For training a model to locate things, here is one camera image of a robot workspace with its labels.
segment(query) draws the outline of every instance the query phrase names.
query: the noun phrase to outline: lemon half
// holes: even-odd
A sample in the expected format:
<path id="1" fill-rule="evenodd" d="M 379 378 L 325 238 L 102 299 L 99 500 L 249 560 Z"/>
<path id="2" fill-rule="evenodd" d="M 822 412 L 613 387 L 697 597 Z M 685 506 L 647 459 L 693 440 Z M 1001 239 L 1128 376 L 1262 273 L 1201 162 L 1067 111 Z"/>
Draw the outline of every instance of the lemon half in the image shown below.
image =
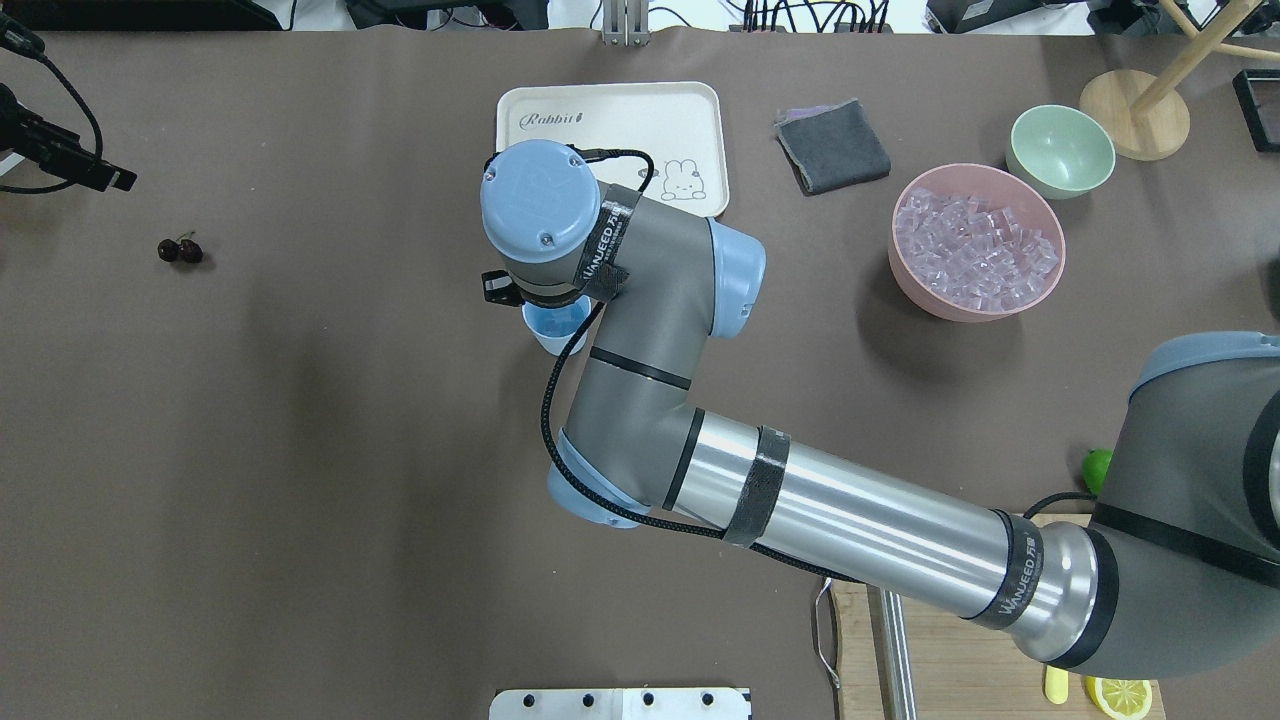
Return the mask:
<path id="1" fill-rule="evenodd" d="M 1107 717 L 1138 720 L 1151 712 L 1151 680 L 1085 678 L 1089 698 Z"/>

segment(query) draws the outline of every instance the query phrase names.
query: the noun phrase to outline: green bowl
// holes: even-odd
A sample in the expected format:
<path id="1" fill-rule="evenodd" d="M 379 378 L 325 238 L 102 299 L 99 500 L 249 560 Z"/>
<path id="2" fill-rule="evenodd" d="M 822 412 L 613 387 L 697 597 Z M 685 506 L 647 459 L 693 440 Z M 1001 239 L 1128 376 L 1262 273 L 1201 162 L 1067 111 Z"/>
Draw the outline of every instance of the green bowl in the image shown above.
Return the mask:
<path id="1" fill-rule="evenodd" d="M 1065 200 L 1106 182 L 1116 149 L 1107 131 L 1075 108 L 1037 105 L 1014 122 L 1005 161 L 1036 192 Z"/>

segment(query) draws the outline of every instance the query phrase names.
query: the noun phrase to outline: gray cloth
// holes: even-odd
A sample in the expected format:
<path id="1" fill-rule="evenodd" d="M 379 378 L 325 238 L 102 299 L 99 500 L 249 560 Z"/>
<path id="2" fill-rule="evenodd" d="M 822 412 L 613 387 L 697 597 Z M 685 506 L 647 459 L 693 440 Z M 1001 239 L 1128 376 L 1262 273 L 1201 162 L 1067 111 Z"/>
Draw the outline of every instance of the gray cloth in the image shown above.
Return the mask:
<path id="1" fill-rule="evenodd" d="M 832 108 L 788 110 L 774 127 L 810 195 L 879 179 L 890 172 L 888 154 L 856 97 Z"/>

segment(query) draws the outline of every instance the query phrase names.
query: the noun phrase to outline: brown table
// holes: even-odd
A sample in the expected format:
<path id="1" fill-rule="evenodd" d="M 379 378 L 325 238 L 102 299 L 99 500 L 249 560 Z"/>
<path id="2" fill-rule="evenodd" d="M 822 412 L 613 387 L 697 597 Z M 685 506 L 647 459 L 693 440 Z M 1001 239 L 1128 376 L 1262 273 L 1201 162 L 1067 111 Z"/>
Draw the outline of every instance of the brown table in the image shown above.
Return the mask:
<path id="1" fill-rule="evenodd" d="M 483 717 L 500 688 L 644 683 L 744 685 L 756 717 L 831 716 L 814 578 L 589 525 L 548 498 L 535 420 L 550 359 L 518 313 L 480 301 L 477 278 L 499 264 L 476 190 L 512 87 L 713 86 L 722 219 L 762 238 L 769 270 L 694 400 L 973 502 L 1023 509 L 1070 488 L 1161 341 L 1277 325 L 1280 159 L 1253 151 L 1229 58 L 1184 83 L 1179 154 L 1121 160 L 1056 205 L 1066 274 L 1033 311 L 950 324 L 890 277 L 891 205 L 913 177 L 998 163 L 1019 111 L 1074 104 L 1108 68 L 1158 70 L 1178 38 L 47 40 L 108 158 L 140 181 L 0 197 L 13 717 Z M 37 65 L 4 55 L 0 73 L 81 127 Z M 805 197 L 773 115 L 850 96 L 893 173 Z M 206 263 L 160 263 L 156 242 L 188 229 Z M 1267 716 L 1277 660 L 1274 643 L 1165 683 L 1170 716 Z"/>

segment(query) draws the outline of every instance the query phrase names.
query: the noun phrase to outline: green fruit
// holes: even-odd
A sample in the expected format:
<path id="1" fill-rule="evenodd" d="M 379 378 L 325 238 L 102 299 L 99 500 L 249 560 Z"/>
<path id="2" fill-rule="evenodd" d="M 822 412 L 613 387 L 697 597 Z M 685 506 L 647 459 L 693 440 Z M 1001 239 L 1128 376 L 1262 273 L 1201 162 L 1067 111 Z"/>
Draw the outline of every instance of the green fruit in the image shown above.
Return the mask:
<path id="1" fill-rule="evenodd" d="M 1093 495 L 1102 492 L 1102 483 L 1107 479 L 1107 469 L 1111 468 L 1110 450 L 1091 450 L 1084 456 L 1080 473 L 1084 475 L 1084 487 Z"/>

